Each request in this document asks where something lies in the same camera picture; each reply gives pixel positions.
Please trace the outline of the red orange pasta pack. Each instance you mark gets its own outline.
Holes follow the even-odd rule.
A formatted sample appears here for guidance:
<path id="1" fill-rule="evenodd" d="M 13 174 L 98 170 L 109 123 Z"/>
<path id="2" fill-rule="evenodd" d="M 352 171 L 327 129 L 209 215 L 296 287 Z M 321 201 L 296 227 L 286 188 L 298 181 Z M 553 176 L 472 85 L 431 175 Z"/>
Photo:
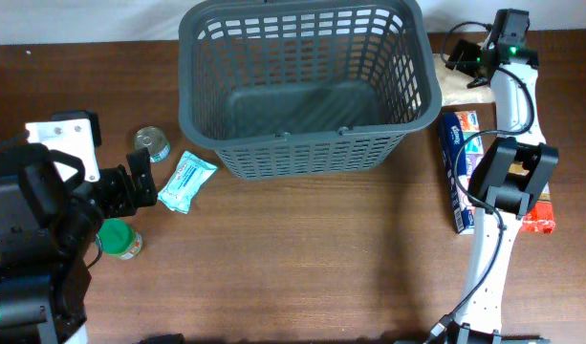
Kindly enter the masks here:
<path id="1" fill-rule="evenodd" d="M 546 184 L 533 209 L 524 217 L 521 231 L 552 234 L 556 223 L 549 185 Z"/>

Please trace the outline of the blue tissue pack box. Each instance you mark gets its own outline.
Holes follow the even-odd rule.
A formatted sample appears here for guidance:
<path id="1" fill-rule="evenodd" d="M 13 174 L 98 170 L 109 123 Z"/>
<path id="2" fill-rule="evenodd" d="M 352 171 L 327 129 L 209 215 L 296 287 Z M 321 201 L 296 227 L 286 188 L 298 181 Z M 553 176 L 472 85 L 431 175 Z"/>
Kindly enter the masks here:
<path id="1" fill-rule="evenodd" d="M 468 188 L 473 170 L 484 156 L 482 140 L 474 139 L 465 146 L 458 160 L 456 157 L 464 141 L 479 131 L 480 123 L 475 111 L 445 113 L 437 122 L 437 134 L 445 165 L 454 228 L 455 232 L 461 235 L 472 234 L 474 231 L 474 207 L 457 186 L 456 180 L 464 188 Z"/>

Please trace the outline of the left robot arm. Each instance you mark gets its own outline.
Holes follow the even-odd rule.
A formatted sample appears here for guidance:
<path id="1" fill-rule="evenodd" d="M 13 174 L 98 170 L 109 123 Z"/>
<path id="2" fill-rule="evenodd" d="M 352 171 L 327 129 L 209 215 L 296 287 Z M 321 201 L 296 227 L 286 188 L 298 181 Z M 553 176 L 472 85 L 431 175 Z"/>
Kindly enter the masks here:
<path id="1" fill-rule="evenodd" d="M 0 343 L 84 343 L 84 256 L 108 218 L 157 201 L 150 155 L 84 179 L 81 159 L 40 143 L 0 152 Z"/>

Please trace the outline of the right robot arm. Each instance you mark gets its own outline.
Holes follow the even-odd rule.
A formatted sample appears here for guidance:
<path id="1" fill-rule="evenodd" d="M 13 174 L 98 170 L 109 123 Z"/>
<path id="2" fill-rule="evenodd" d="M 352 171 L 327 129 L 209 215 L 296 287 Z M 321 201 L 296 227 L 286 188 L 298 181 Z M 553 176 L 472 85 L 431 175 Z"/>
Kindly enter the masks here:
<path id="1" fill-rule="evenodd" d="M 505 343 L 502 300 L 512 248 L 525 216 L 539 202 L 559 153 L 547 145 L 537 115 L 538 53 L 527 47 L 527 11 L 501 9 L 485 26 L 478 53 L 459 47 L 446 67 L 472 72 L 472 87 L 488 85 L 496 106 L 494 142 L 463 184 L 453 192 L 474 208 L 474 237 L 459 303 L 430 330 L 429 343 Z"/>

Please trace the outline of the grey plastic basket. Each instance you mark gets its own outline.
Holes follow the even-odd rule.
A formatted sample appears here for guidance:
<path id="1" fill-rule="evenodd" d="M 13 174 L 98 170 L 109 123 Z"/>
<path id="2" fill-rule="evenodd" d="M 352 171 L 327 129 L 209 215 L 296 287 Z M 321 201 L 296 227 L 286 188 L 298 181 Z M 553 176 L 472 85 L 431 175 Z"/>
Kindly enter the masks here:
<path id="1" fill-rule="evenodd" d="M 442 107 L 411 0 L 205 1 L 178 33 L 181 130 L 242 179 L 373 168 Z"/>

